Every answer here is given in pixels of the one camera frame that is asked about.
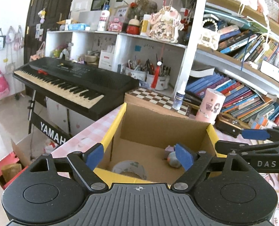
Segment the white digital clock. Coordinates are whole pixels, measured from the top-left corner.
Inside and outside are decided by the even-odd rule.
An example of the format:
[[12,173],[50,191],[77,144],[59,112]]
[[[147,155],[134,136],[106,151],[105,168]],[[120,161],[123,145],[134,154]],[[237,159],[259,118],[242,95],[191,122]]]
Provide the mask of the white digital clock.
[[274,66],[273,64],[263,60],[261,62],[260,71],[263,74],[279,82],[279,68]]

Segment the pink cat ornament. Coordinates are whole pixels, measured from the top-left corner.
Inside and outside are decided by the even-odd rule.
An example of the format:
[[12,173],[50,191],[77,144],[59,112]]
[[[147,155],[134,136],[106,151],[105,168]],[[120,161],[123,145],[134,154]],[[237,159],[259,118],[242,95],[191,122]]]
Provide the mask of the pink cat ornament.
[[153,13],[150,24],[149,36],[168,43],[177,43],[179,31],[184,27],[180,13],[172,6],[164,6],[157,13]]

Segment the white spray bottle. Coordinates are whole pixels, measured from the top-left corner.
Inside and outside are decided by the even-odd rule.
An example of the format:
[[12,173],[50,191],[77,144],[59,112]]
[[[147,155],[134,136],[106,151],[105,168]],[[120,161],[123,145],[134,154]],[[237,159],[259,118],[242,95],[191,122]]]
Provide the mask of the white spray bottle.
[[173,101],[173,105],[172,108],[174,110],[180,110],[182,103],[183,103],[183,99],[185,96],[185,89],[187,86],[187,81],[183,81],[179,90],[176,92],[175,97],[174,97],[174,101]]

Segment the yellow tape roll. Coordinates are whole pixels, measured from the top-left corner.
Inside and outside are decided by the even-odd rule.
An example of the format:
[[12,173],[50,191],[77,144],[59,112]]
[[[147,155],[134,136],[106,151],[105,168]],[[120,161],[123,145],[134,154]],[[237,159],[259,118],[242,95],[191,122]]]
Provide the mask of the yellow tape roll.
[[113,173],[133,175],[142,180],[147,179],[147,173],[143,165],[132,160],[125,160],[115,164],[111,170]]

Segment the red gift bag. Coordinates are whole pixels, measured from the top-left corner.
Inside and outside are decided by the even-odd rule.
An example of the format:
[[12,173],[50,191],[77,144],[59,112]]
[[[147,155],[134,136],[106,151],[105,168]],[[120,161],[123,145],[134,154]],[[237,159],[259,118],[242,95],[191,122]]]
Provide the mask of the red gift bag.
[[0,186],[5,190],[28,166],[14,153],[0,161]]

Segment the white pen holder cup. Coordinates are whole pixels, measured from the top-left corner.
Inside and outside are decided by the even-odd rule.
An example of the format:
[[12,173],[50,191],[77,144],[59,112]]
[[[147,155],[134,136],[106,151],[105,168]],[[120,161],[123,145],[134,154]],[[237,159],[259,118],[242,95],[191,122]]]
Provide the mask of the white pen holder cup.
[[145,81],[147,77],[147,73],[145,71],[133,70],[128,67],[125,69],[125,75],[141,81]]

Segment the checkered chess board box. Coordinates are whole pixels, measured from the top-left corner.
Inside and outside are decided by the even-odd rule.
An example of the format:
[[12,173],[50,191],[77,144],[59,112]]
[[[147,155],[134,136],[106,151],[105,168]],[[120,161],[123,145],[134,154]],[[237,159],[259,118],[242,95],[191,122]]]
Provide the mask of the checkered chess board box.
[[136,88],[125,94],[125,103],[134,104],[151,111],[176,116],[181,118],[189,118],[191,106],[184,102],[179,110],[173,109],[173,99],[161,93],[157,93],[144,88]]

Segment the white bookshelf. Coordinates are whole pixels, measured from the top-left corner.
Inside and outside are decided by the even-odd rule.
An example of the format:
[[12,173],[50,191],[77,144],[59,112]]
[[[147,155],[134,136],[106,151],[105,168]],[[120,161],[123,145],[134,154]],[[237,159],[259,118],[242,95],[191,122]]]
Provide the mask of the white bookshelf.
[[49,56],[60,45],[70,43],[70,59],[75,61],[89,50],[105,49],[110,39],[116,42],[112,70],[117,70],[118,65],[127,63],[129,59],[145,62],[146,59],[155,61],[157,57],[164,58],[165,65],[171,68],[169,88],[161,91],[166,96],[173,97],[181,83],[189,78],[191,68],[201,64],[214,67],[263,95],[279,99],[279,82],[228,55],[195,42],[188,45],[174,44],[117,32],[48,31],[45,55]]

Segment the dark wooden box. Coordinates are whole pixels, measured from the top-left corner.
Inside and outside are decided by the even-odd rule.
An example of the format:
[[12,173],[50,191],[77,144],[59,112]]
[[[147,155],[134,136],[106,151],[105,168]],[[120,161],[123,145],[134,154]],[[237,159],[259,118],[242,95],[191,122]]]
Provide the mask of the dark wooden box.
[[220,132],[237,138],[245,128],[237,119],[230,117],[228,114],[220,113],[216,117],[215,127]]

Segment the black electronic keyboard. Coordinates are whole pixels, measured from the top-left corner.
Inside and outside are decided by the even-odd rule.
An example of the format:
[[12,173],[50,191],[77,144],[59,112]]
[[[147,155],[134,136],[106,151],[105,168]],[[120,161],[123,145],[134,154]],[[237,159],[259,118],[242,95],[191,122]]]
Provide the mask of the black electronic keyboard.
[[94,121],[123,104],[125,93],[139,87],[139,81],[130,76],[51,57],[23,65],[13,76]]

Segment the small purple figurine toy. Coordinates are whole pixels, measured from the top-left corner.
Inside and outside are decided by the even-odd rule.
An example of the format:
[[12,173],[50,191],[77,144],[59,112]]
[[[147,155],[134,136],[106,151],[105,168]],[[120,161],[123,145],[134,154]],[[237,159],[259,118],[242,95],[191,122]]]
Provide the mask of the small purple figurine toy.
[[164,150],[164,159],[167,161],[169,166],[173,168],[180,168],[181,164],[176,157],[174,146],[167,146]]

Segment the pink cylindrical canister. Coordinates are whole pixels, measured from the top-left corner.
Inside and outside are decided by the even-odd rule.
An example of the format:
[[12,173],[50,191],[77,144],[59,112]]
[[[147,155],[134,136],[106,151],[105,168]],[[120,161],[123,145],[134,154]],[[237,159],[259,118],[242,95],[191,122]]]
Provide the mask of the pink cylindrical canister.
[[226,96],[217,90],[206,89],[205,97],[202,100],[195,120],[214,125],[225,99]]

